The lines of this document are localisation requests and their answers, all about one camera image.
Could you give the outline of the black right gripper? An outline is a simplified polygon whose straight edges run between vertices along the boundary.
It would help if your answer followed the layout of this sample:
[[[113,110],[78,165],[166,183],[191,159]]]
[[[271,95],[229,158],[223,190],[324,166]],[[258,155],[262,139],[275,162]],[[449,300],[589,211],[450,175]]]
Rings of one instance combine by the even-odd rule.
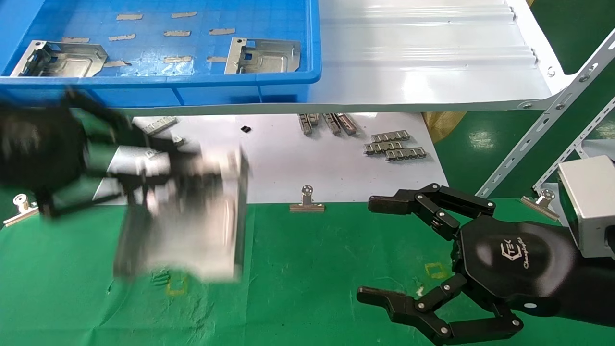
[[[495,208],[490,200],[439,184],[369,197],[370,212],[414,214],[446,241],[457,240],[455,267],[462,274],[418,299],[361,286],[357,300],[384,308],[391,322],[417,328],[435,346],[510,339],[524,326],[510,309],[536,317],[560,315],[562,290],[577,261],[570,232],[562,226],[481,216],[492,216]],[[474,220],[461,227],[450,211]],[[451,323],[439,318],[436,311],[463,291],[494,316]]]

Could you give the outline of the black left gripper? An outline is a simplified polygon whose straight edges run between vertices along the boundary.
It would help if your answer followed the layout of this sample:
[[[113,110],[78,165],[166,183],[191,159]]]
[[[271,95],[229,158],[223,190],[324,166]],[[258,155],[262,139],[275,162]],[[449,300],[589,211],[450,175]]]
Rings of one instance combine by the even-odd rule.
[[[85,131],[83,123],[70,110],[79,108],[104,122],[105,131]],[[178,118],[162,117],[145,127],[139,127],[120,112],[69,88],[67,105],[64,101],[41,107],[24,107],[1,103],[0,178],[2,187],[28,191],[57,191],[82,177],[87,169],[86,141],[148,148],[164,152],[171,161],[189,160],[202,156],[200,149],[181,149],[185,142],[160,134],[178,124]],[[89,199],[73,204],[55,206],[52,193],[38,193],[39,214],[59,218],[118,198],[134,201],[134,191],[141,188],[143,197],[154,186],[167,184],[170,174],[88,172],[89,177],[101,178]]]

